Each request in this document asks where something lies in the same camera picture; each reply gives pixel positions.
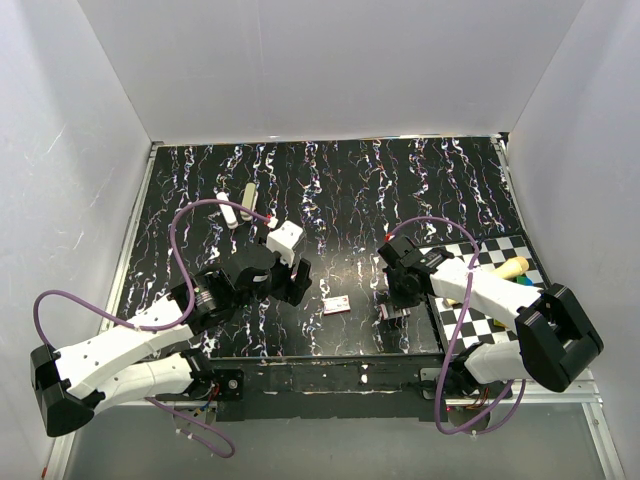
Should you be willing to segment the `beige stapler top part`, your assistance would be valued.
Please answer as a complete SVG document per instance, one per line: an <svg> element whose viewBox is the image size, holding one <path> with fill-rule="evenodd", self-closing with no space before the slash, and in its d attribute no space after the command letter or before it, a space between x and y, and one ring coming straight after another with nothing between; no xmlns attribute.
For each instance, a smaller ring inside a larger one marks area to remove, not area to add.
<svg viewBox="0 0 640 480"><path fill-rule="evenodd" d="M257 203L257 186L253 182L246 184L243 191L241 206L247 210L254 211ZM249 222L252 219L252 215L248 212L242 211L240 213L241 218L245 222Z"/></svg>

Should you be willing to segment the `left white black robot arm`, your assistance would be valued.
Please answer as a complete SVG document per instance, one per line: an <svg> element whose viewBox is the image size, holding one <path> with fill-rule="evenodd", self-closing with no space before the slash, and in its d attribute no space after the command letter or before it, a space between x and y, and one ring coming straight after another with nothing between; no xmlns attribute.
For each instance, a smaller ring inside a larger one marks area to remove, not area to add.
<svg viewBox="0 0 640 480"><path fill-rule="evenodd" d="M215 369L198 349L161 360L152 354L230 321L251 302L268 297L297 306L311 286L311 264L293 264L263 245L245 247L214 263L132 318L89 340L30 354L31 383L50 437L85 426L113 406L157 395L238 400L243 374Z"/></svg>

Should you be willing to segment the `red white staple box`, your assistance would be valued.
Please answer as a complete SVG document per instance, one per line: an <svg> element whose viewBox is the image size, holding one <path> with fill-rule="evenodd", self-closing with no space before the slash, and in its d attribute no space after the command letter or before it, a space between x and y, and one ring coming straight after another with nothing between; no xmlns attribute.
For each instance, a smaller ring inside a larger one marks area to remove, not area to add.
<svg viewBox="0 0 640 480"><path fill-rule="evenodd" d="M341 314L349 312L350 310L351 306L348 295L330 297L323 300L324 315Z"/></svg>

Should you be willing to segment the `white black stapler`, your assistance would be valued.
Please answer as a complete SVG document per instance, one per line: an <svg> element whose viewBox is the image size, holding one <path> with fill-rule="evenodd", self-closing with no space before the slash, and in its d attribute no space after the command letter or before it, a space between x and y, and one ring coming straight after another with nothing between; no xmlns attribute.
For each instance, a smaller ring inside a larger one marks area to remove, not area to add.
<svg viewBox="0 0 640 480"><path fill-rule="evenodd" d="M216 193L216 199L220 201L218 206L227 227L230 230L235 230L238 227L238 220L234 208L228 204L224 204L224 201L229 201L228 195L224 191L220 191Z"/></svg>

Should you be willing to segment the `silver staple strips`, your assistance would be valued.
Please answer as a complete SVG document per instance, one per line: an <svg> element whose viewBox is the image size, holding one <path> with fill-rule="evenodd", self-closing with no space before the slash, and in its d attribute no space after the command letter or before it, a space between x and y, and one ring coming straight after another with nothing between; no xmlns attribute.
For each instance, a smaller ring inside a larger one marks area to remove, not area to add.
<svg viewBox="0 0 640 480"><path fill-rule="evenodd" d="M395 307L393 304L385 303L379 306L380 318L385 321L402 319L411 314L408 308Z"/></svg>

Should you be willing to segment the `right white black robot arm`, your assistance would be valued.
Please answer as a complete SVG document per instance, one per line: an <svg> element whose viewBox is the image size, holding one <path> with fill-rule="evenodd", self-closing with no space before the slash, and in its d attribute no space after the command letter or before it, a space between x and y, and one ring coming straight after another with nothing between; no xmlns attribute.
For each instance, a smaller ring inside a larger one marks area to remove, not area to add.
<svg viewBox="0 0 640 480"><path fill-rule="evenodd" d="M422 251L406 236L386 241L378 253L394 306L415 307L430 296L455 299L515 333L511 341L478 341L455 355L444 376L445 389L454 395L475 397L489 384L516 379L561 393L604 349L579 300L564 285L541 289L470 271L447 250Z"/></svg>

